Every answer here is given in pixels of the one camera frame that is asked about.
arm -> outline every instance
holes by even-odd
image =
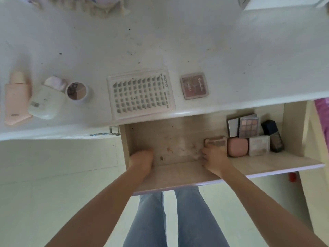
[[[151,171],[152,161],[152,150],[133,154],[128,170],[80,209],[46,247],[103,247],[133,192]]]
[[[269,247],[326,247],[304,224],[258,188],[213,145],[202,149],[204,166],[235,192]]]

red object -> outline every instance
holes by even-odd
[[[289,173],[289,181],[294,183],[297,182],[297,174],[296,173]]]

open drawer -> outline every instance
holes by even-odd
[[[204,139],[227,137],[226,120],[250,113],[256,113],[261,122],[276,121],[286,150],[231,158],[232,164],[243,174],[252,178],[323,166],[320,161],[303,155],[310,117],[310,102],[307,101],[132,123],[120,126],[126,167],[129,156],[135,151],[154,149],[154,167],[135,195],[220,182],[219,177],[200,164]]]

blue jeans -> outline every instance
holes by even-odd
[[[177,189],[175,194],[179,247],[229,247],[197,186]],[[123,247],[167,247],[164,212],[162,192],[141,195]]]

hand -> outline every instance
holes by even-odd
[[[151,171],[152,163],[153,149],[142,150],[130,156],[128,169],[141,171],[141,174],[146,177]]]
[[[233,167],[226,153],[220,150],[219,147],[206,145],[201,152],[205,159],[203,164],[204,167],[220,178],[223,178],[223,172],[225,170]]]

